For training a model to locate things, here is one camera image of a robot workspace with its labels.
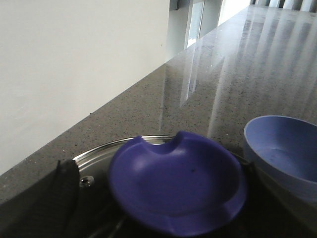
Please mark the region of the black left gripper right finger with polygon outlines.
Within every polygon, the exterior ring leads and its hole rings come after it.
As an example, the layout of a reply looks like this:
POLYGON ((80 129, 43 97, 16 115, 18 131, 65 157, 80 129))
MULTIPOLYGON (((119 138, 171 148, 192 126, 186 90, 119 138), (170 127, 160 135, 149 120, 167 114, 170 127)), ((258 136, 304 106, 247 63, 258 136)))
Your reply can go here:
POLYGON ((263 171, 234 154, 243 167, 248 198, 231 226, 234 238, 315 238, 317 205, 294 196, 263 171))

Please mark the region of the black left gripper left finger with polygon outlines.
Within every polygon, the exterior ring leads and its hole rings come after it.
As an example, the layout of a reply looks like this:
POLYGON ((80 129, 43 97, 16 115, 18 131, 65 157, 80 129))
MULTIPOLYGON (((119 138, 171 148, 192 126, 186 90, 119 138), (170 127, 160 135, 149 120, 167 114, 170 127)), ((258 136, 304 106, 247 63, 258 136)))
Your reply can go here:
POLYGON ((58 161, 53 179, 35 202, 19 215, 2 238, 61 238, 78 203, 79 169, 73 160, 58 161))

